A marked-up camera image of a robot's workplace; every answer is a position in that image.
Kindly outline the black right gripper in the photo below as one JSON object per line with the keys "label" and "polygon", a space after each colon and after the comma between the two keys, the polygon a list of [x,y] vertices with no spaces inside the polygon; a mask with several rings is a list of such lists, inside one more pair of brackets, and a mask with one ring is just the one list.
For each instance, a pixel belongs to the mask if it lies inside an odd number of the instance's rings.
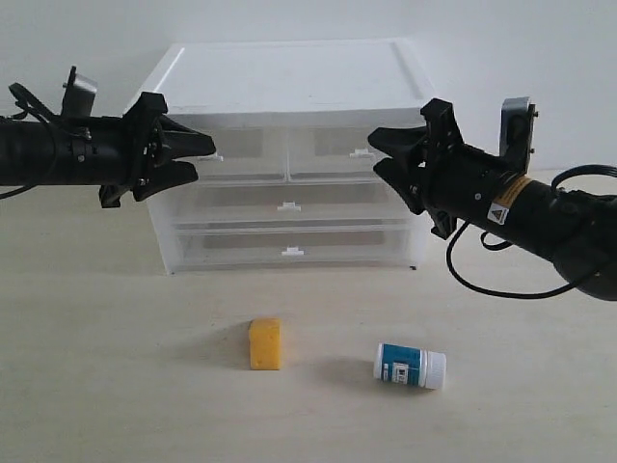
{"label": "black right gripper", "polygon": [[499,157],[467,144],[454,117],[453,104],[431,99],[420,114],[426,127],[376,128],[368,144],[390,158],[373,166],[373,172],[403,201],[419,213],[419,181],[394,159],[424,159],[420,171],[424,204],[436,214],[474,224],[501,238],[522,238],[523,226],[511,212],[496,217],[490,212],[494,199],[523,174],[515,172]]}

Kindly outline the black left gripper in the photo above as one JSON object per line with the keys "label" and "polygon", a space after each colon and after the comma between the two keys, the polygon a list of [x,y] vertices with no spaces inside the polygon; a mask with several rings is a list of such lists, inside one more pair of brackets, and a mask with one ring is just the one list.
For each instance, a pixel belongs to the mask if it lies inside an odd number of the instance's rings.
{"label": "black left gripper", "polygon": [[215,144],[209,135],[169,119],[167,112],[162,95],[144,92],[121,117],[75,120],[90,136],[85,141],[86,172],[99,186],[102,207],[119,207],[127,192],[141,202],[198,180],[193,164],[172,160],[213,155]]}

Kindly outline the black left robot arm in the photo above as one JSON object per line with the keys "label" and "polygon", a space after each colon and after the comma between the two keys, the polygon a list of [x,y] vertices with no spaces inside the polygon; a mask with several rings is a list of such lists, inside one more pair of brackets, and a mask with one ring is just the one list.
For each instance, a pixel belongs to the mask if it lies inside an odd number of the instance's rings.
{"label": "black left robot arm", "polygon": [[195,156],[210,156],[212,138],[169,119],[165,98],[142,93],[121,117],[1,122],[1,183],[12,188],[95,185],[102,207],[131,193],[141,202],[198,179]]}

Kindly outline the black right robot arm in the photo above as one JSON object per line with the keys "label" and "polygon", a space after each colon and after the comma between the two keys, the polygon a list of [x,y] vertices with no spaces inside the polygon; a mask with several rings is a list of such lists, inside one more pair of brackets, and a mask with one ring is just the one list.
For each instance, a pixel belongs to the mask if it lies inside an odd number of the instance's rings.
{"label": "black right robot arm", "polygon": [[527,97],[501,106],[499,153],[467,144],[450,102],[433,98],[420,110],[425,124],[375,129],[368,144],[384,154],[373,170],[415,215],[427,213],[432,234],[456,244],[468,226],[550,262],[566,284],[519,300],[540,300],[577,289],[616,299],[616,197],[561,183],[579,176],[614,177],[613,166],[569,169],[545,184],[528,176],[535,105]]}

